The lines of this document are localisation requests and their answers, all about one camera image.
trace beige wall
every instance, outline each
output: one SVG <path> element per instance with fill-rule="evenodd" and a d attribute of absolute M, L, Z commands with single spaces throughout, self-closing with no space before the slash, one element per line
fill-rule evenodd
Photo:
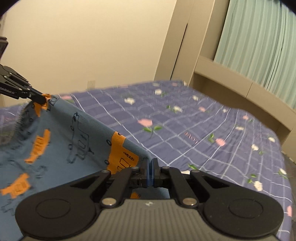
<path fill-rule="evenodd" d="M 7 13 L 1 64 L 49 93 L 153 80 L 175 3 L 20 0 Z"/>

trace plaid pattern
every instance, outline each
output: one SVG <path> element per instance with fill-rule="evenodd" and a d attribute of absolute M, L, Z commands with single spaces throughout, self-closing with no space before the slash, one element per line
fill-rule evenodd
<path fill-rule="evenodd" d="M 157 89 L 162 94 L 155 95 Z M 289 240 L 291 217 L 287 208 L 292 204 L 292 193 L 289 180 L 279 172 L 285 169 L 281 146 L 276 134 L 251 114 L 223 106 L 181 81 L 96 89 L 61 97 L 147 150 L 151 157 L 158 158 L 160 166 L 185 171 L 194 165 L 253 190 L 260 182 L 261 192 L 282 205 L 285 215 L 277 237 Z M 151 129 L 161 128 L 147 132 L 140 124 L 143 119 L 152 121 Z"/>

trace light green curtain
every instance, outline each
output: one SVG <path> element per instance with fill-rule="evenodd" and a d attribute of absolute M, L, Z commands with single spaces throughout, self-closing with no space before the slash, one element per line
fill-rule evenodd
<path fill-rule="evenodd" d="M 296 108 L 296 15 L 278 0 L 230 0 L 214 61 Z"/>

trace bedsheet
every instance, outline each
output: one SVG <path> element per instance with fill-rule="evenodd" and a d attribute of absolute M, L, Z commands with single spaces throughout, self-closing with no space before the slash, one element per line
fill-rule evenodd
<path fill-rule="evenodd" d="M 281 146 L 275 133 L 250 113 L 223 106 L 182 81 L 60 97 L 147 150 L 160 166 L 201 169 L 273 197 L 285 212 L 277 236 L 289 240 L 292 194 Z M 0 110 L 1 143 L 9 140 L 21 109 Z"/>

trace bed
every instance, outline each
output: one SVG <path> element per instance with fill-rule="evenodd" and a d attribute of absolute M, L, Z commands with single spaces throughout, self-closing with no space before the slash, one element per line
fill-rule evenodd
<path fill-rule="evenodd" d="M 160 166 L 184 172 L 201 169 L 273 197 L 285 212 L 277 236 L 289 240 L 292 194 L 281 145 L 276 134 L 250 113 L 224 106 L 183 81 L 94 89 L 60 97 L 147 150 Z M 0 110 L 2 144 L 12 136 L 23 107 Z"/>

